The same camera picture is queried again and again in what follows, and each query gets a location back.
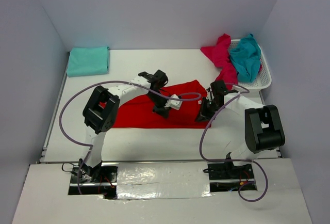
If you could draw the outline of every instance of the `crumpled red cloth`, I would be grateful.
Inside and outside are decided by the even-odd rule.
[[[162,94],[170,96],[186,92],[199,92],[202,97],[207,96],[203,86],[197,81],[163,87]],[[194,98],[195,95],[185,95],[183,99]],[[204,129],[207,122],[195,122],[202,99],[198,101],[182,102],[179,110],[172,109],[168,118],[152,112],[154,103],[142,95],[120,106],[113,127],[139,127],[143,129]]]
[[[237,84],[237,71],[230,61],[228,52],[231,42],[230,36],[223,34],[218,38],[215,46],[201,47],[201,51],[217,68],[222,68],[216,81],[223,80],[225,83]]]

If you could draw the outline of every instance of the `red shirt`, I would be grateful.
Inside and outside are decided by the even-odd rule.
[[[207,92],[197,81],[163,87],[162,94],[170,96],[186,92],[199,92],[203,97]],[[195,98],[195,95],[185,95],[183,99]],[[142,95],[123,104],[117,114],[113,127],[139,127],[144,129],[204,129],[207,122],[195,122],[200,108],[201,100],[182,102],[179,110],[171,109],[168,118],[153,113],[154,103]]]

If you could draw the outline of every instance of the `laundry basket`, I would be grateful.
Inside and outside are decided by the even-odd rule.
[[[233,39],[228,50],[236,48],[240,39]],[[269,68],[265,59],[265,56],[261,50],[260,61],[262,64],[262,70],[258,73],[256,79],[252,83],[238,82],[239,85],[246,87],[250,91],[260,91],[270,86],[272,83],[272,77],[270,76]]]

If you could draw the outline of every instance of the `teal towel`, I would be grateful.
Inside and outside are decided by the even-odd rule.
[[[74,47],[69,56],[69,77],[106,74],[109,72],[109,47]]]
[[[252,83],[258,75],[261,63],[261,50],[253,35],[243,38],[229,53],[238,81]]]

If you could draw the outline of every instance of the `gray wall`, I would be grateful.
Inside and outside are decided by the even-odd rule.
[[[0,216],[11,223],[40,156],[67,62],[38,0],[0,1]]]
[[[68,50],[199,48],[259,33],[276,0],[41,0]]]
[[[330,220],[329,17],[329,0],[278,0],[258,37],[273,78],[263,96],[279,107],[314,224]]]

